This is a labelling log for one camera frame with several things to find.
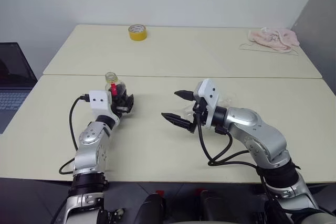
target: laptop keyboard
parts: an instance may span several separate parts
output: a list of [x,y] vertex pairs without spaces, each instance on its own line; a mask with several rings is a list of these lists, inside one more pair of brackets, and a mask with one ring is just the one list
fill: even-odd
[[0,110],[18,110],[28,93],[0,93]]

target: laptop screen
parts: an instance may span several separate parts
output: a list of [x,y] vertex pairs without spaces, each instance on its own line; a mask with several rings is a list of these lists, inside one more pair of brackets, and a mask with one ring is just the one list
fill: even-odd
[[33,87],[36,82],[18,43],[0,43],[0,88]]

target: pink towel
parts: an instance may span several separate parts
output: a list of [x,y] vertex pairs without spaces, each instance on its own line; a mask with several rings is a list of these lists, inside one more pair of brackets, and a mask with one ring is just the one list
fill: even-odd
[[270,47],[279,52],[290,52],[292,50],[291,46],[300,45],[296,34],[283,28],[264,27],[260,31],[249,31],[247,38],[252,42]]

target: white wall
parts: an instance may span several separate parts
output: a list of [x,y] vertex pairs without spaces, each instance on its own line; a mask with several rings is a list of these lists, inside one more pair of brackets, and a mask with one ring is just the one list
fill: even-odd
[[0,0],[0,41],[39,77],[77,23],[291,27],[308,0]]

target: transparent plastic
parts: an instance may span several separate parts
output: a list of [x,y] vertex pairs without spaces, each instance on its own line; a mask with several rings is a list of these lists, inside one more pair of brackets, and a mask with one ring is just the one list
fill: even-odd
[[[234,106],[234,103],[237,102],[237,95],[236,94],[228,94],[227,96],[223,97],[222,99],[220,98],[218,100],[217,106],[229,108],[231,106]],[[186,119],[190,122],[194,120],[194,112],[193,112],[193,104],[184,107],[179,110],[175,110],[173,113],[176,113],[181,116],[181,118]]]
[[105,90],[110,91],[112,93],[112,97],[119,98],[124,94],[126,90],[126,85],[117,77],[115,73],[107,72],[105,74],[105,80],[106,80]]

